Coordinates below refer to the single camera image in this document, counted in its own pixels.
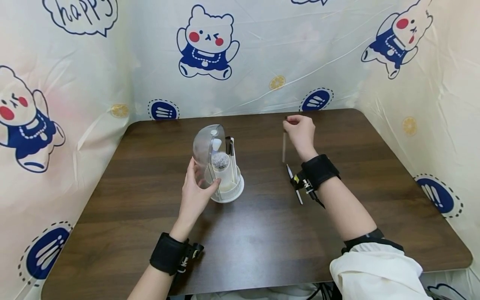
pearl necklace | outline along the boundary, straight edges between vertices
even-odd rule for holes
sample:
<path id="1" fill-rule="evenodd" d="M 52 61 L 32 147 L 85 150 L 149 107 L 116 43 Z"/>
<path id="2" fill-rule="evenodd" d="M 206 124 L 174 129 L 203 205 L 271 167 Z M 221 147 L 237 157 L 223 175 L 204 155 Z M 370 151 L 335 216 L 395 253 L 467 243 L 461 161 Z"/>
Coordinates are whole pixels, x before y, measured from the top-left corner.
<path id="1" fill-rule="evenodd" d="M 202 58 L 199 58 L 199 57 L 196 57 L 196 56 L 195 56 L 195 50 L 196 50 L 196 49 L 193 49 L 193 50 L 192 50 L 192 56 L 193 56 L 193 58 L 196 59 L 196 60 L 206 61 L 207 63 L 208 63 L 208 62 L 209 62 L 209 63 L 217 63 L 217 62 L 220 60 L 220 58 L 222 57 L 222 53 L 220 53 L 220 54 L 218 55 L 218 59 L 215 60 L 215 61 L 214 61 L 214 60 L 202 59 Z"/>
<path id="2" fill-rule="evenodd" d="M 36 137 L 38 137 L 40 134 L 42 134 L 45 129 L 47 129 L 47 123 L 45 122 L 45 120 L 42 118 L 42 116 L 38 115 L 40 117 L 40 119 L 42 120 L 43 122 L 43 128 L 40 129 L 39 131 L 37 131 L 34 135 L 25 135 L 24 133 L 24 130 L 23 128 L 20 126 L 20 134 L 22 135 L 22 137 L 24 137 L 25 139 L 27 140 L 30 140 L 30 139 L 35 139 Z"/>
<path id="3" fill-rule="evenodd" d="M 388 40 L 393 38 L 395 35 L 391 35 L 389 36 L 386 40 L 385 40 L 385 45 L 387 45 L 387 47 L 390 48 L 390 50 L 387 52 L 387 54 L 389 55 L 393 55 L 394 53 L 398 56 L 398 57 L 402 57 L 402 54 L 398 53 L 398 51 L 395 49 L 395 47 L 393 47 L 392 45 L 390 45 L 388 43 Z"/>

white sleeve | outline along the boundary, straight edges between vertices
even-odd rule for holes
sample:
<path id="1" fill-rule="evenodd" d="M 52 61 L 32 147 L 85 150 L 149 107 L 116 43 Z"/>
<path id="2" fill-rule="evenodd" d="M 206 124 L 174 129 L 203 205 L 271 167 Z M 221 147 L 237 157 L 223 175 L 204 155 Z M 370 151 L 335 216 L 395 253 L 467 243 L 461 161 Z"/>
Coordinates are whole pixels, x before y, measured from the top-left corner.
<path id="1" fill-rule="evenodd" d="M 345 300 L 432 300 L 420 283 L 422 271 L 403 251 L 378 243 L 356 245 L 330 264 Z"/>

plastic sheet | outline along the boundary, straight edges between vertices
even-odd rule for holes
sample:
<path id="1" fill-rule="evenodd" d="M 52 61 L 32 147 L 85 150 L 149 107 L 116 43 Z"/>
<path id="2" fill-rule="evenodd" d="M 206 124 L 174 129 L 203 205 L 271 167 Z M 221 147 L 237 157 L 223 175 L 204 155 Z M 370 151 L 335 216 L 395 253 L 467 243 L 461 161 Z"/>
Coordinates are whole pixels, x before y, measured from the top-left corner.
<path id="1" fill-rule="evenodd" d="M 474 256 L 468 270 L 424 274 L 425 287 L 475 299 L 478 11 L 475 0 L 0 0 L 0 299 L 39 298 L 130 123 L 338 108 L 367 116 Z"/>

left hand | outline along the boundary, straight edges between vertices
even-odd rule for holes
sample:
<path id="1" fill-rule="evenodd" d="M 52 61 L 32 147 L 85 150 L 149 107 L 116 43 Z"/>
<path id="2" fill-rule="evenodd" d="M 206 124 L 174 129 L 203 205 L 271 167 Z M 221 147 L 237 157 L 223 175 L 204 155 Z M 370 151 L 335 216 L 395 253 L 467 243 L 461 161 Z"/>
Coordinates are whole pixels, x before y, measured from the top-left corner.
<path id="1" fill-rule="evenodd" d="M 181 242 L 187 239 L 193 225 L 207 206 L 210 197 L 220 185 L 220 179 L 217 179 L 208 188 L 200 188 L 200 182 L 197 183 L 195 178 L 197 171 L 198 166 L 195 165 L 195 160 L 192 157 L 182 187 L 179 218 L 170 232 L 172 238 Z"/>

wooden table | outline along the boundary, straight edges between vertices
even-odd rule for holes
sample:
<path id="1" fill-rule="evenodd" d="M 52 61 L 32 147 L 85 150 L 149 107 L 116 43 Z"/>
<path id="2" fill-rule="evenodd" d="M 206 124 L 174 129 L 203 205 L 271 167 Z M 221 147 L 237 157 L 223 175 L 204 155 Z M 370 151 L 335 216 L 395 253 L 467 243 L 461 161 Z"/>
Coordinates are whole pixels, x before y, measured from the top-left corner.
<path id="1" fill-rule="evenodd" d="M 367 119 L 353 109 L 309 113 L 315 147 L 391 240 L 424 271 L 466 268 L 472 256 Z M 211 201 L 191 241 L 200 261 L 172 294 L 331 280 L 342 241 L 323 208 L 300 205 L 281 162 L 285 114 L 247 115 L 131 125 L 43 288 L 43 300 L 126 299 L 180 206 L 193 138 L 222 124 L 235 137 L 245 179 L 241 197 Z M 300 162 L 288 159 L 294 172 Z"/>

